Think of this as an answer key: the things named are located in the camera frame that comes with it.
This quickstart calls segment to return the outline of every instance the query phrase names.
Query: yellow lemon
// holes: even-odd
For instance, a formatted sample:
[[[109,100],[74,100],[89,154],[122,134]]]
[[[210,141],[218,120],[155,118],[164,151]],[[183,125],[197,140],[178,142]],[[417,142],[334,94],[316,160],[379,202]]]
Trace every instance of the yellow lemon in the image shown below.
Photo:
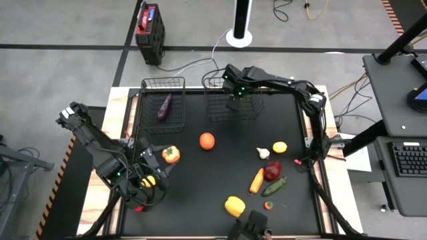
[[[284,142],[277,142],[273,144],[273,151],[276,153],[284,153],[288,146]]]

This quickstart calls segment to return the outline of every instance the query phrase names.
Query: gray carpet floor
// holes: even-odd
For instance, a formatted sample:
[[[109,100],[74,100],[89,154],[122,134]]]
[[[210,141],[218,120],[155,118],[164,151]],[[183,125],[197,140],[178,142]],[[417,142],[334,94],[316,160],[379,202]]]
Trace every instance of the gray carpet floor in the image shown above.
[[[230,0],[151,2],[159,4],[166,45],[212,46],[232,26]],[[324,1],[311,2],[312,11],[320,12]],[[285,7],[290,20],[282,23],[272,13],[272,0],[254,1],[251,46],[374,49],[387,47],[398,36],[381,0],[331,0],[317,21],[307,19],[303,5],[303,0],[295,0]],[[123,45],[134,7],[135,1],[130,0],[2,0],[0,44]],[[226,45],[225,39],[220,41],[220,46]],[[106,106],[120,55],[121,51],[0,49],[0,134],[10,147],[35,147],[42,159],[56,163],[52,172],[38,171],[31,178],[29,197],[22,202],[15,223],[16,236],[34,236],[69,142],[70,133],[55,123],[58,113],[71,101]],[[162,67],[171,69],[209,56],[209,52],[167,52]],[[227,63],[240,68],[255,65],[268,73],[307,79],[328,86],[331,93],[364,73],[362,56],[217,52],[215,60],[220,67]],[[214,64],[209,63],[188,69],[181,76],[187,85],[198,86],[201,76],[213,68]],[[138,86],[143,78],[167,76],[145,65],[138,51],[130,51],[120,86]],[[341,112],[353,93],[349,89],[332,101],[335,114]],[[374,96],[370,86],[362,93]],[[357,97],[353,106],[363,100]],[[375,99],[354,114],[381,119]],[[359,133],[371,124],[363,118],[345,117],[341,130]],[[354,183],[352,187],[366,233],[427,239],[427,218],[380,212],[380,205],[385,203],[381,184]]]

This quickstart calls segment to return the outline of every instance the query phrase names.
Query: green pepper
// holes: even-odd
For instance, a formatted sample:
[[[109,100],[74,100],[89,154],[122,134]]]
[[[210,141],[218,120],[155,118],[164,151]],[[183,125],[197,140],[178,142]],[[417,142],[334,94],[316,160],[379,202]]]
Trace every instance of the green pepper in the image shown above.
[[[262,197],[268,197],[279,191],[286,184],[286,177],[280,177],[262,192]]]

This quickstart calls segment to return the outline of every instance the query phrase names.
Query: orange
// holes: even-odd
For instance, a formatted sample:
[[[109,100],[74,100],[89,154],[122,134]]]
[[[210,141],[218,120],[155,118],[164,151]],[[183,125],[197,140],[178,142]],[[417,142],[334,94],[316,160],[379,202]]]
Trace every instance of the orange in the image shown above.
[[[200,135],[200,147],[205,150],[212,149],[215,145],[215,138],[210,133]]]

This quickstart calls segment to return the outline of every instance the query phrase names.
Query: garlic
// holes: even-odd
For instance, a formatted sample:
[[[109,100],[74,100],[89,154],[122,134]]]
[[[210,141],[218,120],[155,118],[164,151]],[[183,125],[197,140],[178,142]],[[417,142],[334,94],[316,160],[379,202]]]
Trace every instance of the garlic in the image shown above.
[[[267,149],[260,149],[260,148],[256,148],[258,150],[258,153],[260,153],[260,158],[261,159],[268,159],[268,156],[270,156],[270,151],[268,151]]]

